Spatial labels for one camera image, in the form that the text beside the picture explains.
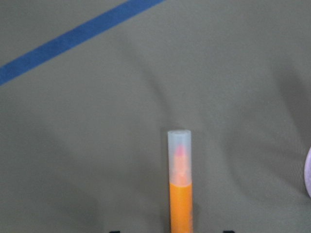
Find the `orange marker pen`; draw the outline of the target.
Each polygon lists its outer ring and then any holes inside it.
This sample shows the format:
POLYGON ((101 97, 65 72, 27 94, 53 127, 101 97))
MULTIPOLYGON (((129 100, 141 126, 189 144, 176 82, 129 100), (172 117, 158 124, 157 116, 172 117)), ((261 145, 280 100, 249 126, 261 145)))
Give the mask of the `orange marker pen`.
POLYGON ((168 160, 171 232, 192 233, 191 131, 168 132, 168 160))

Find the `pink mesh pen holder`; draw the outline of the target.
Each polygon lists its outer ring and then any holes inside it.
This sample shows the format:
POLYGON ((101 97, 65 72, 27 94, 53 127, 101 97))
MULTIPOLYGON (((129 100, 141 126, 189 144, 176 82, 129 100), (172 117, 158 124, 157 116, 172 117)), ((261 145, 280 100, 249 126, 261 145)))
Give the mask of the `pink mesh pen holder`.
POLYGON ((304 164, 304 183, 306 191, 311 197, 311 149, 307 153, 307 157, 304 164))

